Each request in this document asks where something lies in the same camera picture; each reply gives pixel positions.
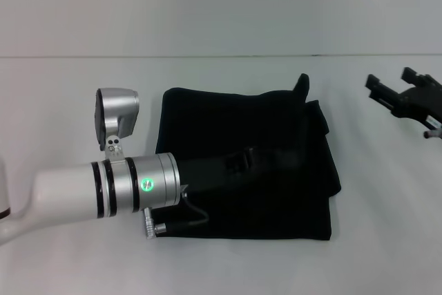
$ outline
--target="black pouch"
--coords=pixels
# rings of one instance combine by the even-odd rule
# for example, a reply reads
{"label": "black pouch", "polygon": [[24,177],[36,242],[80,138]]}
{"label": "black pouch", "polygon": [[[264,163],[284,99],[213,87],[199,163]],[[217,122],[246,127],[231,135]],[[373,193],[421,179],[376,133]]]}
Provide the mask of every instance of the black pouch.
{"label": "black pouch", "polygon": [[[292,91],[257,96],[166,91],[156,153],[171,152],[179,164],[249,147],[282,148],[297,151],[301,162],[237,191],[189,197],[209,222],[160,236],[329,240],[329,197],[340,191],[340,182],[325,138],[327,122],[318,101],[305,103],[308,91],[306,74]],[[182,201],[153,210],[153,217],[157,224],[200,218]]]}

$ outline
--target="black fabric bag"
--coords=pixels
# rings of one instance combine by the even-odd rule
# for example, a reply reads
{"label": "black fabric bag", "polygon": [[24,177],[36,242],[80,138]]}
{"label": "black fabric bag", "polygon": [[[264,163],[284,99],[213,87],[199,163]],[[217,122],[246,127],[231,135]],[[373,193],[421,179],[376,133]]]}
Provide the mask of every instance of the black fabric bag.
{"label": "black fabric bag", "polygon": [[[209,223],[165,236],[330,239],[329,197],[340,191],[340,182],[325,138],[327,122],[318,101],[305,103],[308,91],[302,74],[292,91],[257,96],[165,92],[156,153],[171,152],[180,161],[254,146],[295,149],[302,156],[299,167],[266,174],[246,188],[190,198],[209,214]],[[200,218],[183,202],[153,210],[153,217],[157,224]]]}

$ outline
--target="green led light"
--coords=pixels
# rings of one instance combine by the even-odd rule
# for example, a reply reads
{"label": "green led light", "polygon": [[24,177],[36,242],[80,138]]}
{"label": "green led light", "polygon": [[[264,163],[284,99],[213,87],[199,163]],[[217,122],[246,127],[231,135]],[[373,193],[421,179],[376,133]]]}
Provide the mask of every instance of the green led light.
{"label": "green led light", "polygon": [[141,189],[143,191],[151,191],[153,189],[153,180],[145,178],[141,181]]}

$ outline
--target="white wall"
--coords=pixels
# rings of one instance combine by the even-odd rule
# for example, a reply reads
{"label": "white wall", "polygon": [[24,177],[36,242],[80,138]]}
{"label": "white wall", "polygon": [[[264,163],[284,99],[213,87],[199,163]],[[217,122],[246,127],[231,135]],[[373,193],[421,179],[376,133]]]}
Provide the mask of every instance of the white wall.
{"label": "white wall", "polygon": [[[256,94],[307,73],[343,186],[331,199],[329,242],[147,242],[140,213],[36,231],[0,247],[0,294],[440,294],[440,142],[392,117],[364,84],[373,73],[401,91],[404,66],[442,82],[442,56],[199,57],[442,53],[438,0],[0,6],[0,154],[14,211],[38,169],[103,158],[93,112],[106,86],[139,91],[124,144],[141,155],[154,151],[168,88]],[[174,58],[183,55],[197,57]]]}

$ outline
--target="black ring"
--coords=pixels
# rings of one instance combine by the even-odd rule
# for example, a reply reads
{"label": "black ring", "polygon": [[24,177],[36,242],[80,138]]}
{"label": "black ring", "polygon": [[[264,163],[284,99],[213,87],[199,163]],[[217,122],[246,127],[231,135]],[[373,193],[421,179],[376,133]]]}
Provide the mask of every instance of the black ring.
{"label": "black ring", "polygon": [[104,201],[103,201],[102,176],[99,173],[99,167],[97,162],[92,163],[92,170],[94,172],[95,190],[97,192],[97,218],[103,218]]}
{"label": "black ring", "polygon": [[109,206],[110,213],[109,216],[113,217],[117,214],[117,194],[115,193],[115,183],[113,180],[113,172],[111,161],[106,159],[103,161],[104,169],[106,170],[106,177],[108,178],[108,189],[109,189]]}
{"label": "black ring", "polygon": [[0,219],[6,218],[11,214],[11,208],[8,207],[5,211],[0,213]]}
{"label": "black ring", "polygon": [[138,190],[138,174],[137,168],[132,158],[126,158],[127,166],[131,172],[132,178],[132,192],[133,192],[133,210],[132,212],[138,212],[140,210],[140,191]]}

